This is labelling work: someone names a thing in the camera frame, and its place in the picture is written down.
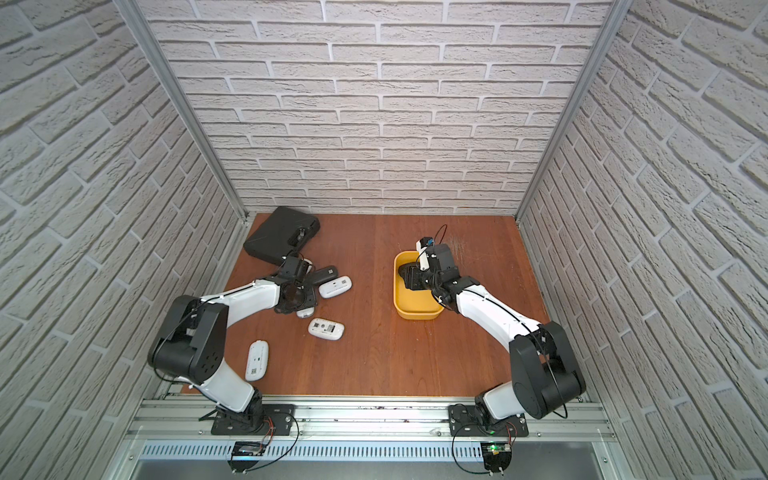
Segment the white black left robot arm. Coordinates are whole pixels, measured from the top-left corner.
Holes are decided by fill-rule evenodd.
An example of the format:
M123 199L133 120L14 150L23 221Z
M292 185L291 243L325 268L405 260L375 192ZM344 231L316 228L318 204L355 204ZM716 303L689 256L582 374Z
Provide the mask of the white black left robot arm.
M292 314L316 305L307 280L313 264L288 256L272 275L220 294L173 300L148 353L148 365L168 382L186 383L224 411L258 404L254 387L224 359L228 329L264 310Z

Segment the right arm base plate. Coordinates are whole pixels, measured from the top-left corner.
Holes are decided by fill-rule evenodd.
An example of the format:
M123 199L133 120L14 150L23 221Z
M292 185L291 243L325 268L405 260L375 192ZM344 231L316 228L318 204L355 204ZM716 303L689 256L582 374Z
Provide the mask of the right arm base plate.
M477 405L450 404L447 407L448 426L455 437L520 437L529 435L524 414L512 415L503 420L493 420L480 411Z

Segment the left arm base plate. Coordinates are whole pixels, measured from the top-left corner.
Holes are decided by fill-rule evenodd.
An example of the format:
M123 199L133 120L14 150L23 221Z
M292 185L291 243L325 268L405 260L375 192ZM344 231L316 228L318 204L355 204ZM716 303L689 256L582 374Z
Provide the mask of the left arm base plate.
M212 435L265 436L270 428L276 436L289 436L295 432L295 404L257 405L244 412L232 412L218 407L213 417Z

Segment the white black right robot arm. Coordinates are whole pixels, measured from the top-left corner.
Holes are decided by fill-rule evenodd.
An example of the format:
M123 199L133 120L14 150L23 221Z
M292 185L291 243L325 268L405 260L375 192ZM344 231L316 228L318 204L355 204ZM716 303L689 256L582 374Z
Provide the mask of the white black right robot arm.
M586 392L582 370L564 328L541 323L494 297L460 273L450 248L431 237L417 242L416 258L395 267L411 291L427 291L437 304L475 322L509 353L511 380L475 398L487 424L526 414L541 419Z

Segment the white upturned mouse with label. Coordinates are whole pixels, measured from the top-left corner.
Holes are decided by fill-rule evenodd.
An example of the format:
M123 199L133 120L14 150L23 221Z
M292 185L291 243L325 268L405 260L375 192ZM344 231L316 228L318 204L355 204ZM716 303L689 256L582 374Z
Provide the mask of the white upturned mouse with label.
M343 324L322 318L314 318L308 325L308 332L312 336L329 341L339 340L344 331Z

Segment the dark grey upturned mouse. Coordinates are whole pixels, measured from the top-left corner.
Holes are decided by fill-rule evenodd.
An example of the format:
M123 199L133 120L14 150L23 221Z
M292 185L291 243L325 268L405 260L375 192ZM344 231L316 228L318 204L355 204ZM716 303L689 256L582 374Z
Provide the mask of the dark grey upturned mouse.
M339 271L335 266L327 266L313 270L307 275L306 281L312 286L319 286L339 277Z

